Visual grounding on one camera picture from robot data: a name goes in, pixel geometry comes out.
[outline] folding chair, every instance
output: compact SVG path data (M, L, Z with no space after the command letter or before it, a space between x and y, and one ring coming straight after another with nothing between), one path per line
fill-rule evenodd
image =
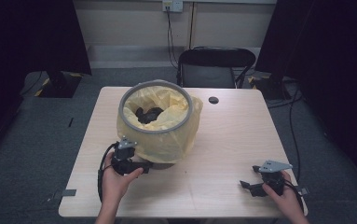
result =
M256 57L248 49L197 47L184 51L178 60L177 84L194 88L242 88L245 73ZM243 68L235 77L233 68Z

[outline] gray carpet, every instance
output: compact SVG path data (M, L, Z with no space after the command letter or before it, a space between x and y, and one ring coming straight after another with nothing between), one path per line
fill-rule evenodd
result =
M38 76L30 74L24 89ZM93 69L93 76L82 78L72 99L33 97L46 77L43 74L23 95L20 112L0 142L0 223L93 223L94 218L62 218L58 208L100 89L153 79L175 82L175 69ZM297 86L288 84L287 88L293 95ZM274 101L268 105L284 103ZM270 108L270 114L297 174L289 110L289 105L279 106ZM304 100L294 104L292 122L301 158L300 184L310 192L305 197L310 222L357 223L355 166L324 136L320 122ZM270 221L248 220L254 224ZM289 222L280 219L277 223Z

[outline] wooden table top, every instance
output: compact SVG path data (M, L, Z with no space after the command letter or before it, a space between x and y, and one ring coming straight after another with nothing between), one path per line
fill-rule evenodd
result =
M97 217L97 171L117 137L117 110L129 87L104 87L85 133L67 189L62 217ZM262 183L252 166L288 163L262 93L256 90L186 88L204 106L195 145L186 158L134 180L117 217L281 217L269 197L252 197L240 180ZM219 103L209 103L215 96ZM292 170L287 171L296 184Z

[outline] plastic bag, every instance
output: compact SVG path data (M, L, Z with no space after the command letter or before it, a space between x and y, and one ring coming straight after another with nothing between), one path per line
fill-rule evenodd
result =
M135 154L145 160L177 163L194 145L203 102L187 94L192 104L192 111L189 111L189 103L179 91L158 84L148 85L133 92L123 105L123 116L138 129L132 128L118 115L117 134L120 138L126 136L137 142ZM160 107L163 112L158 115L157 120L142 124L135 115L139 107L144 112Z

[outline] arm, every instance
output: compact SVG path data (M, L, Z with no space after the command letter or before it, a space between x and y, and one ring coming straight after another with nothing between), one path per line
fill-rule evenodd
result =
M104 161L103 173L103 202L96 219L97 224L114 223L120 200L125 195L129 184L140 174L143 168L138 168L129 175L119 175L111 166L114 153L109 153Z
M285 171L281 171L283 177L291 181L291 177ZM277 204L282 213L294 224L309 224L297 201L294 191L288 187L283 188L283 195L278 195L269 185L263 184L263 190Z

